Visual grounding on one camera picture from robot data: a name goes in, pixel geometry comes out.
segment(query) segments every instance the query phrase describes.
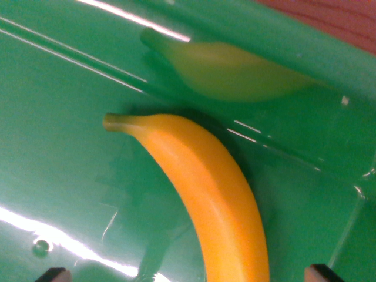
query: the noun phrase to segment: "banana stem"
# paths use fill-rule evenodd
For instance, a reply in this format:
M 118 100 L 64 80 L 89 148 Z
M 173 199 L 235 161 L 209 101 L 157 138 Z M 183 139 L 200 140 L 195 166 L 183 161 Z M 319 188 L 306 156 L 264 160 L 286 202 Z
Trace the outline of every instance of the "banana stem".
M 103 127 L 107 131 L 123 132 L 127 124 L 127 116 L 118 115 L 117 113 L 107 113 L 103 119 Z
M 153 49 L 162 55 L 166 55 L 171 50 L 171 45 L 175 43 L 174 40 L 163 36 L 158 31 L 152 28 L 145 28 L 140 35 L 142 44 L 146 45 L 150 49 Z

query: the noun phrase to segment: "banana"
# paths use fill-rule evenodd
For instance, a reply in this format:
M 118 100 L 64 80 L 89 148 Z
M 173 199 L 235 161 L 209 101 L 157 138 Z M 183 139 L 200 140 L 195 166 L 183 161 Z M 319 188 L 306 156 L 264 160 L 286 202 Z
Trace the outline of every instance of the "banana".
M 176 115 L 108 113 L 108 131 L 135 137 L 176 188 L 202 248 L 208 282 L 269 282 L 256 201 L 235 160 L 198 124 Z
M 142 31 L 143 44 L 163 55 L 183 82 L 211 98 L 258 102 L 293 93 L 314 79 L 223 42 L 186 43 Z

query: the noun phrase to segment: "green surface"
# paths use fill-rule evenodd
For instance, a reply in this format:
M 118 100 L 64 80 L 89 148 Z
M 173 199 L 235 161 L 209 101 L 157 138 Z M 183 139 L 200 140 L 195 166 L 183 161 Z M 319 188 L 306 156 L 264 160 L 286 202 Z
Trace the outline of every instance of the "green surface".
M 204 281 L 173 186 L 135 140 L 104 131 L 106 112 L 187 116 L 229 148 L 257 199 L 272 281 L 302 281 L 311 263 L 372 280 L 376 59 L 252 2 L 107 3 L 0 3 L 1 281 L 33 281 L 52 266 L 77 282 Z M 211 100 L 142 45 L 145 27 L 119 16 L 129 13 L 328 86 L 262 103 Z

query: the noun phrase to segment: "red wooden surface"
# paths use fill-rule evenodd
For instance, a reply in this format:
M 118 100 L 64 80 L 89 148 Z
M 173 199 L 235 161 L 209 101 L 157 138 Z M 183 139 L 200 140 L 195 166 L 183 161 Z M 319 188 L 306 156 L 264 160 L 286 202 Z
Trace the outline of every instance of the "red wooden surface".
M 257 0 L 376 55 L 375 0 Z

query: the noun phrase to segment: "green plastic tray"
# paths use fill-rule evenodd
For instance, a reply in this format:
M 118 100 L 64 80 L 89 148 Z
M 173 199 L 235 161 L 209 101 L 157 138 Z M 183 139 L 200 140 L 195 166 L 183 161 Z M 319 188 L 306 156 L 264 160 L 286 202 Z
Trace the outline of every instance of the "green plastic tray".
M 145 25 L 237 45 L 327 86 L 211 100 L 142 45 Z M 183 115 L 229 148 L 257 199 L 273 282 L 303 281 L 312 263 L 374 279 L 370 54 L 250 1 L 1 1 L 0 66 L 1 281 L 50 267 L 77 282 L 205 280 L 173 186 L 135 140 L 104 131 L 106 112 Z

